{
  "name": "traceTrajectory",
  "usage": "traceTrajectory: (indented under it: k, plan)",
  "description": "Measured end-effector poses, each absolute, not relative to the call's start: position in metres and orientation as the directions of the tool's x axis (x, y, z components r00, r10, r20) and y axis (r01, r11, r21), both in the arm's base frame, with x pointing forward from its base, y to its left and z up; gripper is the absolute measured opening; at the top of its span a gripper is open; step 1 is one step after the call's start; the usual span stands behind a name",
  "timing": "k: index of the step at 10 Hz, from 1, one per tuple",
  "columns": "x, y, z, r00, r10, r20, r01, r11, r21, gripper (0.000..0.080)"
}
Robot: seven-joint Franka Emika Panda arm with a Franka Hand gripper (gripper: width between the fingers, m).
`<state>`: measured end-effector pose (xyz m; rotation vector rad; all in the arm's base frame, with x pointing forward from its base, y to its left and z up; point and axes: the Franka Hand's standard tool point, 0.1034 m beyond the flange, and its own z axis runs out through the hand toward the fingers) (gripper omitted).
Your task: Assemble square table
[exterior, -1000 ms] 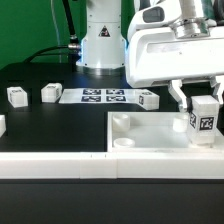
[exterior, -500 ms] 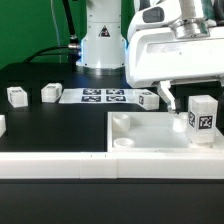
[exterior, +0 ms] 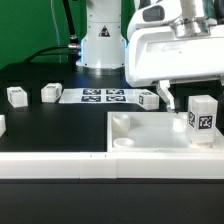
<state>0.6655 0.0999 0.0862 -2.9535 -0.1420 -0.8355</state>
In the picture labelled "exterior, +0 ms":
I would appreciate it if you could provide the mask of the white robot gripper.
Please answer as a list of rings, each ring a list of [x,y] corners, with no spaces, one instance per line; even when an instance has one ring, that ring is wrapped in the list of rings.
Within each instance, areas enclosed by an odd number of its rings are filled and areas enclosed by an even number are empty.
[[[127,82],[158,82],[156,91],[168,112],[175,111],[169,81],[224,75],[224,24],[207,15],[205,0],[139,0],[127,37]]]

